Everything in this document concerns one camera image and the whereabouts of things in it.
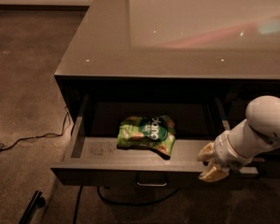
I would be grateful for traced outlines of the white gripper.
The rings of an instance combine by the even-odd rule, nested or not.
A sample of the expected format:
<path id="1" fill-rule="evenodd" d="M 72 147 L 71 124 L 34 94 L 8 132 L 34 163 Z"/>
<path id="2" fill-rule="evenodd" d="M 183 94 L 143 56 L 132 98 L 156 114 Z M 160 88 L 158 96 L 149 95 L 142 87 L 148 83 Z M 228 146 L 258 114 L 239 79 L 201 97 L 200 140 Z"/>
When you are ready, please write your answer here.
<path id="1" fill-rule="evenodd" d="M 208 143 L 199 152 L 198 161 L 213 159 L 199 174 L 200 180 L 208 183 L 220 181 L 229 175 L 230 169 L 239 170 L 252 162 L 251 158 L 245 158 L 234 150 L 229 141 L 229 134 L 229 131 L 223 132 L 214 143 Z"/>

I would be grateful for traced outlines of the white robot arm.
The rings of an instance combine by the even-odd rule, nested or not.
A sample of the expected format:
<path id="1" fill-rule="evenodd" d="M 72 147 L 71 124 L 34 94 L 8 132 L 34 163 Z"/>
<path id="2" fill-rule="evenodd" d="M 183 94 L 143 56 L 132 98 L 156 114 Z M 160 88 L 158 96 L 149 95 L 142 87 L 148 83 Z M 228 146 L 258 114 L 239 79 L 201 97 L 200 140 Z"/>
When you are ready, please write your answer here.
<path id="1" fill-rule="evenodd" d="M 230 170 L 240 170 L 258 154 L 280 148 L 280 98 L 260 96 L 246 107 L 245 119 L 198 154 L 198 161 L 208 164 L 199 179 L 216 182 L 226 178 Z"/>

